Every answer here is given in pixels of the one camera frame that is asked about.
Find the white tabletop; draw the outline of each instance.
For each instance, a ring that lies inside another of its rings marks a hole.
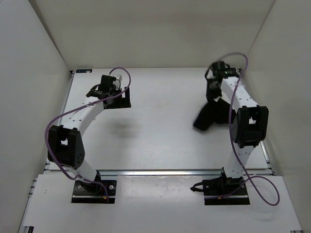
[[[247,183],[250,205],[204,206],[190,187],[200,176],[119,176],[115,204],[71,203],[73,181],[60,172],[39,175],[24,226],[33,233],[289,233],[301,230],[283,177],[268,176],[280,204],[265,204]],[[272,186],[254,179],[270,202]]]
[[[228,125],[213,125],[206,133],[192,127],[206,104],[205,68],[128,70],[132,108],[104,110],[91,123],[83,136],[88,162],[95,169],[221,169],[231,152]],[[66,111],[80,106],[109,71],[76,73]],[[121,86],[127,85],[125,72],[113,74],[121,74]],[[246,167],[267,168],[260,146]]]

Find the gray wall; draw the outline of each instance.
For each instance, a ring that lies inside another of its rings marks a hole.
[[[27,0],[0,3],[0,232],[16,233],[47,158],[43,132],[60,113],[69,70]]]
[[[256,100],[269,108],[268,151],[305,232],[311,232],[310,9],[310,0],[276,1],[244,79]]]
[[[206,67],[220,54],[249,51],[272,0],[30,2],[75,69]]]

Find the beige wall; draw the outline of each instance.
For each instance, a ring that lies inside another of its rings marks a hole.
[[[220,54],[249,51],[272,0],[30,2],[75,69],[206,67]]]
[[[305,232],[311,232],[310,9],[310,0],[276,1],[244,79],[256,100],[269,108],[268,151]]]
[[[0,232],[18,231],[47,158],[43,133],[61,111],[69,70],[27,0],[0,3]]]

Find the black mounting plate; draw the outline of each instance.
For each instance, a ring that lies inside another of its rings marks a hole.
[[[240,187],[235,193],[233,193],[229,197],[224,197],[221,199],[218,199],[218,198],[207,199],[207,197],[215,197],[215,196],[229,194],[237,189],[236,186],[234,187],[226,186],[225,191],[222,191],[216,188],[217,183],[218,183],[217,179],[203,180],[203,193],[204,193],[205,205],[249,205],[250,204],[248,194],[247,194],[247,189],[245,185]]]
[[[104,191],[99,190],[97,193],[89,193],[87,192],[80,184],[80,181],[75,181],[71,203],[98,203],[98,204],[114,204],[115,203],[115,195],[117,188],[116,180],[101,180],[101,183],[105,185],[107,188],[109,202],[104,197]]]

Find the white panel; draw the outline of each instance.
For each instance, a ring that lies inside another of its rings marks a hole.
[[[222,54],[249,51],[272,0],[31,2],[76,69],[206,67]]]
[[[79,107],[109,69],[74,76],[66,111]],[[193,129],[206,104],[204,68],[135,68],[132,108],[99,114],[83,136],[86,158],[95,169],[221,169],[231,153],[228,125],[206,133]],[[122,87],[128,83],[123,71]],[[247,168],[267,168],[258,146]],[[50,169],[58,169],[51,164]]]
[[[269,177],[280,192],[279,206],[265,204],[247,185],[250,205],[204,206],[202,193],[190,187],[200,176],[119,176],[116,203],[71,203],[73,181],[64,175],[40,175],[26,213],[34,233],[289,233],[301,229],[282,177]],[[276,201],[272,186],[254,180]]]
[[[311,232],[311,1],[276,1],[250,56],[245,84],[269,108],[267,149],[304,232]]]
[[[70,73],[27,0],[0,4],[0,232],[16,233],[43,171],[45,125],[60,112]]]

